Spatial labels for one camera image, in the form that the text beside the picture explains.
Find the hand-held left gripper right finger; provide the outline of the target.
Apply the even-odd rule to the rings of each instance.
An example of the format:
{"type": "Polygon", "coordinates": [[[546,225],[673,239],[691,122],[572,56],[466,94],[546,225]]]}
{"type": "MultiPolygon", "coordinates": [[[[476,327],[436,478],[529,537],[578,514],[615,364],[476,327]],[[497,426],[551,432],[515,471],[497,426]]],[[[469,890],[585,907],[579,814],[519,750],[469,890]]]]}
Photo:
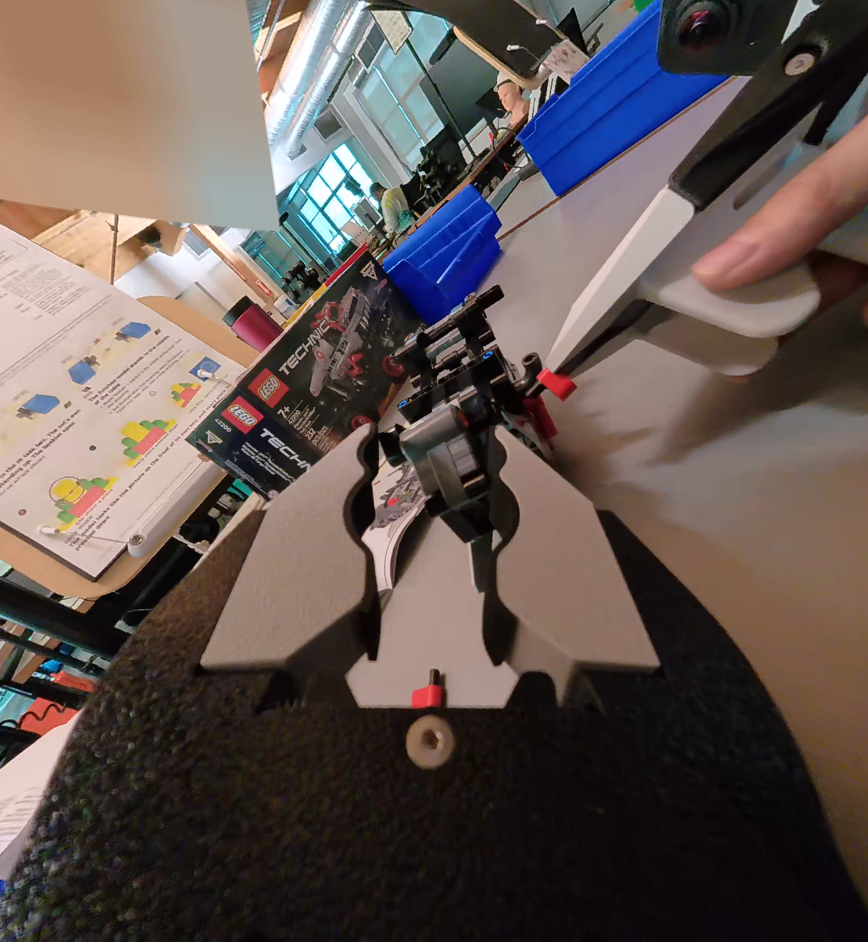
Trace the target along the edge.
{"type": "Polygon", "coordinates": [[[585,671],[652,675],[660,658],[590,500],[509,430],[487,447],[483,640],[495,664],[550,678],[559,705],[585,671]]]}

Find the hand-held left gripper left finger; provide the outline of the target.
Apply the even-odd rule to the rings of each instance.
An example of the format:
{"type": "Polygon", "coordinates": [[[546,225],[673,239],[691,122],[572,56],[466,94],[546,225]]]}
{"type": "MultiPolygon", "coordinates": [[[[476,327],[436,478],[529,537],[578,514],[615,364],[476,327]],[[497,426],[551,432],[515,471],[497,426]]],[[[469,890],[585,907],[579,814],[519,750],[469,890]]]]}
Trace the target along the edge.
{"type": "Polygon", "coordinates": [[[263,513],[201,657],[209,673],[275,670],[306,687],[375,660],[380,600],[362,540],[373,519],[375,425],[352,432],[263,513]]]}

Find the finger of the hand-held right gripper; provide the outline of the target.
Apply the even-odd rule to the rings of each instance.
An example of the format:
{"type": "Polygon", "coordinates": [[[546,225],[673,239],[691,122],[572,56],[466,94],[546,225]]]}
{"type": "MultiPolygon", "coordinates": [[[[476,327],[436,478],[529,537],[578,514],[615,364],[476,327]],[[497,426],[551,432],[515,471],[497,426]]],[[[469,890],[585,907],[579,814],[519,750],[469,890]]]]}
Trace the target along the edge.
{"type": "Polygon", "coordinates": [[[577,370],[591,342],[634,299],[644,271],[695,216],[687,198],[663,187],[572,303],[545,360],[548,370],[577,370]]]}
{"type": "Polygon", "coordinates": [[[604,325],[595,325],[591,336],[560,367],[560,374],[573,378],[592,368],[633,340],[646,339],[671,319],[671,311],[648,300],[630,300],[617,314],[606,314],[604,325]]]}

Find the grey red toy brick truck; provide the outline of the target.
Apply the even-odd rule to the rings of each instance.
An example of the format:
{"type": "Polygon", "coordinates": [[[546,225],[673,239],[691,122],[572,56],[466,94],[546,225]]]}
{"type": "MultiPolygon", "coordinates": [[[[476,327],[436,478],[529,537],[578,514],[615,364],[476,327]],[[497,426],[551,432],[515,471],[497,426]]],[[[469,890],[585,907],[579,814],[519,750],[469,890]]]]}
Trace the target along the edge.
{"type": "Polygon", "coordinates": [[[505,428],[547,462],[557,435],[543,400],[540,357],[529,353],[516,367],[497,344],[487,313],[502,299],[498,286],[473,293],[405,340],[393,354],[412,388],[396,407],[404,424],[379,433],[389,463],[413,468],[427,513],[466,544],[494,529],[493,430],[505,428]]]}

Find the person's right hand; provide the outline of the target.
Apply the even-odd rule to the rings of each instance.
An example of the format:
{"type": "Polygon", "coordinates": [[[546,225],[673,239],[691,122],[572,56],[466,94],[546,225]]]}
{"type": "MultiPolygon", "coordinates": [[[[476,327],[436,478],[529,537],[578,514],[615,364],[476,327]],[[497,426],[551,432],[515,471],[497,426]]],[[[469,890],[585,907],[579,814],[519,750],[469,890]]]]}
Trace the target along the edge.
{"type": "Polygon", "coordinates": [[[817,248],[868,206],[868,114],[801,171],[748,222],[703,255],[691,273],[715,293],[809,261],[823,309],[868,283],[868,265],[817,248]]]}

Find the toy instruction booklet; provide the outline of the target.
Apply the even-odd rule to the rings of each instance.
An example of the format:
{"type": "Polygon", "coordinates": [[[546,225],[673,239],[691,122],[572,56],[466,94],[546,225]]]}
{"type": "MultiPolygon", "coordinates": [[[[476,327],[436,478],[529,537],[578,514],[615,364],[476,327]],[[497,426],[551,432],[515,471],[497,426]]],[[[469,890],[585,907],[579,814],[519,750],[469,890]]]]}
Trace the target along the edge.
{"type": "Polygon", "coordinates": [[[382,461],[371,485],[374,518],[362,542],[373,559],[376,588],[388,597],[395,586],[399,548],[414,520],[424,510],[426,495],[412,465],[382,461]]]}

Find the blue storage bin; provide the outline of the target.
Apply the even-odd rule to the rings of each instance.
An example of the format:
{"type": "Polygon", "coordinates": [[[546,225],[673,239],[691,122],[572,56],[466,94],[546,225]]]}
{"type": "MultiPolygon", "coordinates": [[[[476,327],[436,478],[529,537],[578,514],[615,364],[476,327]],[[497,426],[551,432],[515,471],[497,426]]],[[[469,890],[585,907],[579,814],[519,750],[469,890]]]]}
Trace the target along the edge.
{"type": "Polygon", "coordinates": [[[459,194],[382,262],[389,280],[428,325],[475,293],[499,260],[500,220],[476,187],[459,194]]]}
{"type": "Polygon", "coordinates": [[[518,135],[555,195],[565,195],[727,81],[662,70],[660,12],[660,2],[647,6],[518,135]]]}

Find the black toy set box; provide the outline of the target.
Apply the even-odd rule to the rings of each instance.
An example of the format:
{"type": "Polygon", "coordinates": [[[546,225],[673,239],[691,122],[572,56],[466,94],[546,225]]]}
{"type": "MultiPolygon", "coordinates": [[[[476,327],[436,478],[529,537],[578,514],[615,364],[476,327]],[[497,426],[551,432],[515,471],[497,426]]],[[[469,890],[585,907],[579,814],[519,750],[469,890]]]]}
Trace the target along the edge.
{"type": "Polygon", "coordinates": [[[408,379],[399,351],[422,326],[362,247],[187,441],[254,492],[275,497],[355,430],[380,420],[408,379]]]}

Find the mannequin head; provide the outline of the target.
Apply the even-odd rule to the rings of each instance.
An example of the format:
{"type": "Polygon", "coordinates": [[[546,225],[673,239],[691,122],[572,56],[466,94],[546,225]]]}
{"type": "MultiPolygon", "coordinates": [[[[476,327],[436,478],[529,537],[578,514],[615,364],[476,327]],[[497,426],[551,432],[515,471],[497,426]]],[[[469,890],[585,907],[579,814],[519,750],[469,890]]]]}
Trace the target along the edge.
{"type": "Polygon", "coordinates": [[[510,124],[524,124],[529,117],[530,103],[518,82],[510,74],[498,72],[494,88],[510,124]]]}

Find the white printed paper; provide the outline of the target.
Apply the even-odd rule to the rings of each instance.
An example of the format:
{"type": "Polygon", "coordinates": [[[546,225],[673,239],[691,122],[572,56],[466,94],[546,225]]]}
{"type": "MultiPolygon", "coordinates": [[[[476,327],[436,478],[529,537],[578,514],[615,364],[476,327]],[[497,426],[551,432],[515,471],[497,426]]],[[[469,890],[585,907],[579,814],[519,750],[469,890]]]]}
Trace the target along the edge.
{"type": "Polygon", "coordinates": [[[590,56],[566,38],[559,41],[544,57],[539,66],[539,73],[571,83],[589,62],[590,56]]]}

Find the black stand pole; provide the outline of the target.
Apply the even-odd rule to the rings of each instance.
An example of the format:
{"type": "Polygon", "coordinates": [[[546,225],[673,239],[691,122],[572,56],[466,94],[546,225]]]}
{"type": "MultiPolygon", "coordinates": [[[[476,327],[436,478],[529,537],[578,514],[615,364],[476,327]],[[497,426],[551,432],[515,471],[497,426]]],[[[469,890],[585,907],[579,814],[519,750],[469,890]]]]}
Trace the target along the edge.
{"type": "Polygon", "coordinates": [[[129,633],[0,577],[0,618],[92,654],[113,658],[129,633]]]}

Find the dark red tumbler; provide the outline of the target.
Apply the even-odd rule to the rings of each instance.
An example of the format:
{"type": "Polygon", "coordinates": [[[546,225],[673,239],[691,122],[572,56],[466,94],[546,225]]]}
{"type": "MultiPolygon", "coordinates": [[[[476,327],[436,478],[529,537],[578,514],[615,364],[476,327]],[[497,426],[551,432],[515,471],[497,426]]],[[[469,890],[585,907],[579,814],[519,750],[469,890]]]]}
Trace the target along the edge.
{"type": "Polygon", "coordinates": [[[254,351],[263,353],[284,334],[271,316],[249,296],[242,296],[223,316],[230,331],[254,351]]]}

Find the printed instruction sheet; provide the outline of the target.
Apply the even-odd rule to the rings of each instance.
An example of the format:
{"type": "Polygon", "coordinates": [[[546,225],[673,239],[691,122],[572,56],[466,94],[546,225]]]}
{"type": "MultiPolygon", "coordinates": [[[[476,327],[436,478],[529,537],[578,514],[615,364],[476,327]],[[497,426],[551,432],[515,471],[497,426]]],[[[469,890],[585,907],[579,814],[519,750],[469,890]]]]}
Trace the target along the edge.
{"type": "Polygon", "coordinates": [[[243,365],[0,225],[0,526],[91,580],[210,472],[243,365]]]}

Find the white paper stack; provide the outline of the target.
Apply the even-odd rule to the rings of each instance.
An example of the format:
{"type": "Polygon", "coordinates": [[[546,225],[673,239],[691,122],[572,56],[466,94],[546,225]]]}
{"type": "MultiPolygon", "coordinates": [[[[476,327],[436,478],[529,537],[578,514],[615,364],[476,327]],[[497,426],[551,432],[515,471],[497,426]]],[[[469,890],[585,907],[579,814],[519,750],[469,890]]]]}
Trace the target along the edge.
{"type": "Polygon", "coordinates": [[[27,845],[52,775],[82,713],[41,736],[0,769],[0,880],[7,881],[27,845]]]}

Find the silver ventilation duct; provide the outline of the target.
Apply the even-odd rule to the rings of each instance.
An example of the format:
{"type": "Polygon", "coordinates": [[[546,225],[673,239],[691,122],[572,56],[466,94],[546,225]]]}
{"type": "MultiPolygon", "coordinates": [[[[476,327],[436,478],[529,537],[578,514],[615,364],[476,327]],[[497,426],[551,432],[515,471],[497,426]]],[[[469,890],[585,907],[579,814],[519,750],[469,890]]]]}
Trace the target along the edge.
{"type": "Polygon", "coordinates": [[[369,27],[366,2],[312,1],[298,14],[272,88],[263,94],[273,163],[297,159],[305,137],[343,76],[369,27]]]}

